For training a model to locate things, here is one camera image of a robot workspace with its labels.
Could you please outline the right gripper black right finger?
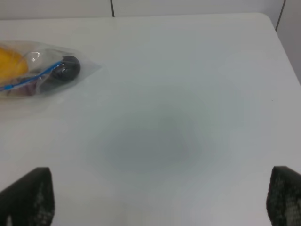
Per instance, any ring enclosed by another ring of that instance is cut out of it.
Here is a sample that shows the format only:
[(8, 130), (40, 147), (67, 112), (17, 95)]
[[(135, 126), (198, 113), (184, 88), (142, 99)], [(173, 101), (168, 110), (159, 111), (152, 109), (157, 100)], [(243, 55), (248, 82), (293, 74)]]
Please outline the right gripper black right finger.
[(273, 226), (301, 225), (301, 175), (286, 166), (272, 169), (266, 199)]

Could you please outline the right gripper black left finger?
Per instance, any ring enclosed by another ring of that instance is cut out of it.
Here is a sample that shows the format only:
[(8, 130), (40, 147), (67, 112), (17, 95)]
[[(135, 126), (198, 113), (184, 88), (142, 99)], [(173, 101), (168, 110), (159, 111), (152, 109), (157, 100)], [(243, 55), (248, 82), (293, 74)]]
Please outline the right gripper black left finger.
[(50, 226), (55, 215), (52, 174), (38, 167), (0, 192), (2, 226)]

